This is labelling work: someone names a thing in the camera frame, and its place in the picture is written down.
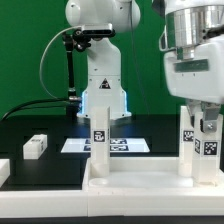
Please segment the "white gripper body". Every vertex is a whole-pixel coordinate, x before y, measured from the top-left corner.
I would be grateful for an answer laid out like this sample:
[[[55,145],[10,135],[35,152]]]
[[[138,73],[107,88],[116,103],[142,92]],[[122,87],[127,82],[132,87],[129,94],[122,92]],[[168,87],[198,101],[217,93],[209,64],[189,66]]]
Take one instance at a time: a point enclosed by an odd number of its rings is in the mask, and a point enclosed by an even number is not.
[[[224,104],[224,41],[198,46],[193,60],[164,55],[167,87],[171,95]]]

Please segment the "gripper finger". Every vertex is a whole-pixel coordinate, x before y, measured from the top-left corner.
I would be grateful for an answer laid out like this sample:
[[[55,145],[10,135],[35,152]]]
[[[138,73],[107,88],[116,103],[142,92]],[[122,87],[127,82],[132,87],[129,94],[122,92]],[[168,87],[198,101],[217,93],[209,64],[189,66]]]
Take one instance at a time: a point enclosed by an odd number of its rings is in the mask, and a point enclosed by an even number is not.
[[[200,111],[200,102],[198,100],[187,99],[186,106],[190,117],[190,123],[194,125],[195,114]]]
[[[201,108],[202,108],[201,131],[204,133],[216,132],[221,105],[217,103],[202,102]]]

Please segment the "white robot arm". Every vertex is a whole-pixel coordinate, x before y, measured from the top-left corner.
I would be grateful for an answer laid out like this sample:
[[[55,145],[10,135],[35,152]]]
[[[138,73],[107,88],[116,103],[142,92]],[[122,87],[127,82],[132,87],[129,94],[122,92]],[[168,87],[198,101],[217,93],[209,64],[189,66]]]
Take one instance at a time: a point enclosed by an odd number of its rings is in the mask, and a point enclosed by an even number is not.
[[[217,131],[224,104],[224,0],[152,0],[152,7],[165,19],[159,48],[170,94],[188,100],[192,118],[203,113],[203,132]],[[108,104],[113,119],[127,116],[121,53],[109,38],[138,26],[136,0],[68,0],[65,14],[74,29],[72,48],[87,53],[81,114]]]

